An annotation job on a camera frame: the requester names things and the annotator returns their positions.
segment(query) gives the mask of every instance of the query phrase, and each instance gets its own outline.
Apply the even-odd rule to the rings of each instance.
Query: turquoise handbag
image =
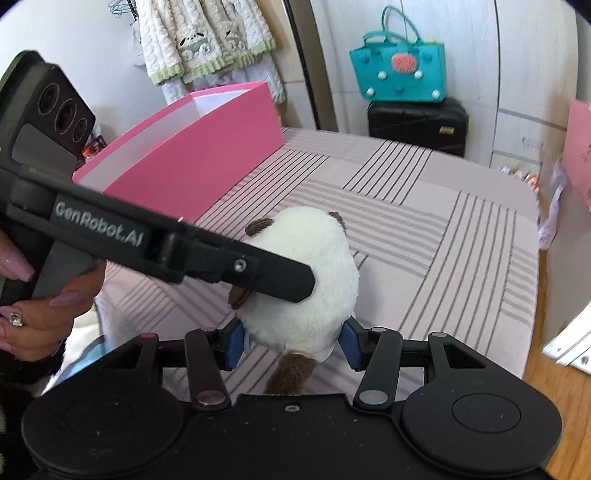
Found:
[[[402,15],[417,36],[407,38],[387,29],[390,10]],[[383,37],[381,42],[368,41]],[[443,43],[425,43],[414,24],[396,7],[382,12],[382,30],[366,33],[363,47],[349,52],[359,91],[370,102],[441,102],[446,95]]]

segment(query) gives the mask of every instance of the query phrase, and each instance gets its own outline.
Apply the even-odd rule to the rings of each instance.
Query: pink paper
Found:
[[[570,101],[562,165],[571,184],[591,209],[591,110],[588,104],[575,99]]]

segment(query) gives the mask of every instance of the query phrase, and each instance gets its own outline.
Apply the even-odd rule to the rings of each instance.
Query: white plush toy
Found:
[[[232,287],[229,302],[255,343],[282,355],[266,393],[296,395],[332,352],[353,313],[359,272],[337,212],[292,207],[246,227],[248,243],[309,265],[312,295],[299,303]]]

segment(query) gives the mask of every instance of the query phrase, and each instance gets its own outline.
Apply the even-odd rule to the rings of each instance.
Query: pink label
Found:
[[[416,57],[410,53],[397,53],[392,57],[392,68],[398,73],[414,73],[417,65]]]

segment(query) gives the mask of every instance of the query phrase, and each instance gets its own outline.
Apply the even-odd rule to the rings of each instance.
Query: pink box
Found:
[[[571,99],[562,166],[579,196],[591,209],[591,105]]]
[[[79,185],[195,222],[284,145],[265,82],[191,93],[74,173]]]

